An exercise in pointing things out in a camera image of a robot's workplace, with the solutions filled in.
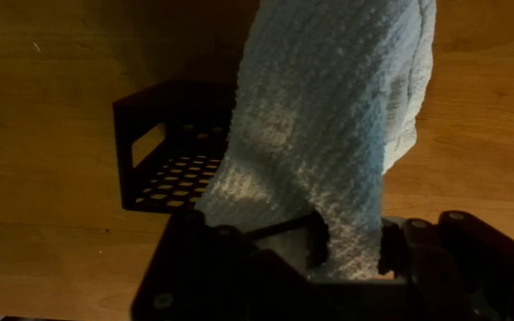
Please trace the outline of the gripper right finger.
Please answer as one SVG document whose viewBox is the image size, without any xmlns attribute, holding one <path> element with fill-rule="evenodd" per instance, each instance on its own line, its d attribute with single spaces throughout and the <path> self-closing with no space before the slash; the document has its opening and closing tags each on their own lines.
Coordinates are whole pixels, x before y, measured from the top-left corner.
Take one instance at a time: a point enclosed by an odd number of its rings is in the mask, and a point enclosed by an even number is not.
<svg viewBox="0 0 514 321">
<path fill-rule="evenodd" d="M 514 240 L 473 214 L 384 218 L 378 269 L 404 280 L 408 321 L 514 321 Z"/>
</svg>

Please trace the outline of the black perforated crate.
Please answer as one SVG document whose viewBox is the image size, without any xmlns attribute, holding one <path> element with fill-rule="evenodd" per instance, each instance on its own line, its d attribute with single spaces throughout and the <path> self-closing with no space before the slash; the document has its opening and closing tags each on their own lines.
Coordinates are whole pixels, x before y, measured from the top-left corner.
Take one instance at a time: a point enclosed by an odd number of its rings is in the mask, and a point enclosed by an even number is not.
<svg viewBox="0 0 514 321">
<path fill-rule="evenodd" d="M 167 80 L 112 104 L 122 208 L 192 210 L 228 145 L 236 86 Z"/>
</svg>

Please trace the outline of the white towel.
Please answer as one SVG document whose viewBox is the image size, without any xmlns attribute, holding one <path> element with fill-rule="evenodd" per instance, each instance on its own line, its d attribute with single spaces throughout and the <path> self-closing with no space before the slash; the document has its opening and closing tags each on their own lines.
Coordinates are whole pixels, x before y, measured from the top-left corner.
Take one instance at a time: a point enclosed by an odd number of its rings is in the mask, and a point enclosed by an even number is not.
<svg viewBox="0 0 514 321">
<path fill-rule="evenodd" d="M 370 279 L 383 175 L 417 140 L 436 0 L 261 0 L 237 76 L 228 149 L 196 209 L 247 232 L 320 213 L 328 259 L 302 232 L 265 240 L 310 278 Z"/>
</svg>

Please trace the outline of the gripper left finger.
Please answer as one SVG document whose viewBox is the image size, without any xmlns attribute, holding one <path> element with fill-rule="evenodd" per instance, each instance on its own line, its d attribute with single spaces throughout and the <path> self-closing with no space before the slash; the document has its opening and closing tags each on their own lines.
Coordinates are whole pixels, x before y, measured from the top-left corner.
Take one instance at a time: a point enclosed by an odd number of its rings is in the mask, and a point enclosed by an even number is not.
<svg viewBox="0 0 514 321">
<path fill-rule="evenodd" d="M 247 233 L 171 217 L 130 308 L 130 321 L 328 321 L 330 303 L 272 250 L 255 242 L 300 228 L 322 234 L 318 214 Z"/>
</svg>

